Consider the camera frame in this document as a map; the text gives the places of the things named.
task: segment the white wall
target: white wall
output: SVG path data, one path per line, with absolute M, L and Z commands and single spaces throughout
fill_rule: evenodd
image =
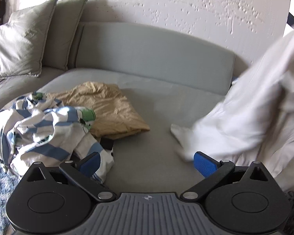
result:
M 45 0 L 18 0 L 25 8 Z M 209 40 L 255 61 L 283 35 L 290 0 L 89 0 L 83 21 L 149 24 Z

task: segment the gray sofa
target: gray sofa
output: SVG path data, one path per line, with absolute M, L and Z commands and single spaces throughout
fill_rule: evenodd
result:
M 227 93 L 235 55 L 195 37 L 130 23 L 80 23 L 64 72 L 43 67 L 39 78 L 0 80 L 0 109 L 31 91 L 58 92 L 86 81 L 117 84 L 151 131 L 116 140 L 106 185 L 115 192 L 178 194 L 202 179 L 170 124 L 191 126 Z

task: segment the metal screw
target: metal screw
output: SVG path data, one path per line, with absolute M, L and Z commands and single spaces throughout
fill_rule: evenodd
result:
M 108 200 L 113 197 L 113 194 L 110 192 L 100 192 L 98 193 L 98 198 L 101 200 Z
M 188 200 L 193 200 L 198 197 L 198 194 L 195 192 L 186 192 L 186 193 L 183 193 L 183 197 Z

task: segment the brown fabric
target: brown fabric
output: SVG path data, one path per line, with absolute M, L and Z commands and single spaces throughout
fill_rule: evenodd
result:
M 134 110 L 117 85 L 85 82 L 69 91 L 49 93 L 47 98 L 57 98 L 66 106 L 91 108 L 96 120 L 90 129 L 94 137 L 118 139 L 149 131 L 149 126 Z

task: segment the blurred white cloth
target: blurred white cloth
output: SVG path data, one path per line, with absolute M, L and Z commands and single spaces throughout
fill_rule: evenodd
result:
M 192 129 L 172 125 L 171 132 L 185 160 L 201 151 L 239 166 L 261 161 L 282 190 L 294 190 L 294 31 L 275 42 Z

